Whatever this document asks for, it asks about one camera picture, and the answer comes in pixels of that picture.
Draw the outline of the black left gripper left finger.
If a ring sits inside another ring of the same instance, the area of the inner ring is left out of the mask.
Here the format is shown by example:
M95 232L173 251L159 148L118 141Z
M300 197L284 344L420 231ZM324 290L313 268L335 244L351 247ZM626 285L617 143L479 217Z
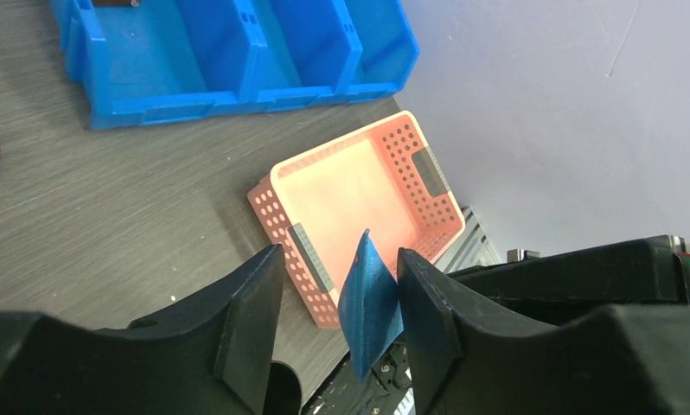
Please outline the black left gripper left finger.
M284 277L271 245L124 329L0 311L0 414L261 414Z

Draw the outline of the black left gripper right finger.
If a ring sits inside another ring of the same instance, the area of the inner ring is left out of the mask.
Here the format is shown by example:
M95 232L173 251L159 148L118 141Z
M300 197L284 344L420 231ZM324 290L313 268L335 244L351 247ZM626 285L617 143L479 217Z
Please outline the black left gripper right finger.
M690 252L663 235L446 274L398 293L418 414L690 414Z

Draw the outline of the small blue tube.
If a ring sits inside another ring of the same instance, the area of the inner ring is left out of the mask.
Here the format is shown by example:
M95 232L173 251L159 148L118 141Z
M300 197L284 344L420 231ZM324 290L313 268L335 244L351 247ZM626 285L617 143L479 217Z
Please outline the small blue tube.
M355 377L362 382L404 329L397 281L368 229L344 280L338 317Z

